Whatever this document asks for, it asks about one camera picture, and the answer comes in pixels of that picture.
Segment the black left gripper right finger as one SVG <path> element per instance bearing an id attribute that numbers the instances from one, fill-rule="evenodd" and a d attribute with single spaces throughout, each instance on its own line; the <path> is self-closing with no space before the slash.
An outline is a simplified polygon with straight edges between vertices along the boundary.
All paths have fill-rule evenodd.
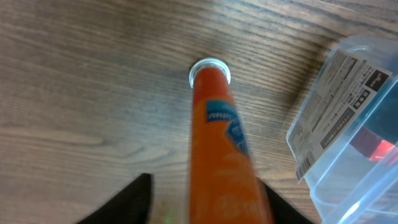
<path id="1" fill-rule="evenodd" d="M 309 219 L 286 202 L 277 192 L 270 188 L 263 180 L 257 179 L 267 209 L 276 224 L 313 224 Z"/>

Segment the orange tablet tube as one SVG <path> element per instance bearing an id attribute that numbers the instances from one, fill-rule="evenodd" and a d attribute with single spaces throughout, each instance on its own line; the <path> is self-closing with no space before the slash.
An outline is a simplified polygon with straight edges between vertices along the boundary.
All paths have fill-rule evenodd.
<path id="1" fill-rule="evenodd" d="M 190 151 L 189 223 L 274 223 L 251 162 L 230 70 L 218 58 L 195 62 Z"/>

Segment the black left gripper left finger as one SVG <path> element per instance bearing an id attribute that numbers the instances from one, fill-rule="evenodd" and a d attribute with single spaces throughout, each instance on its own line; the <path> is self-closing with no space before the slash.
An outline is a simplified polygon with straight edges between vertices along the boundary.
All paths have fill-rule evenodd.
<path id="1" fill-rule="evenodd" d="M 142 173 L 78 224 L 146 224 L 153 201 L 153 175 Z"/>

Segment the red medicine box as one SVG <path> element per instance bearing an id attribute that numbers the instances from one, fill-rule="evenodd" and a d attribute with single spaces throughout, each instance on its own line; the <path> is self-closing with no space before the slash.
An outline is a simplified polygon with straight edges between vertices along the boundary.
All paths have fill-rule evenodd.
<path id="1" fill-rule="evenodd" d="M 372 130 L 363 126 L 350 141 L 350 145 L 370 161 L 379 162 L 395 148 L 396 142 L 396 128 Z"/>

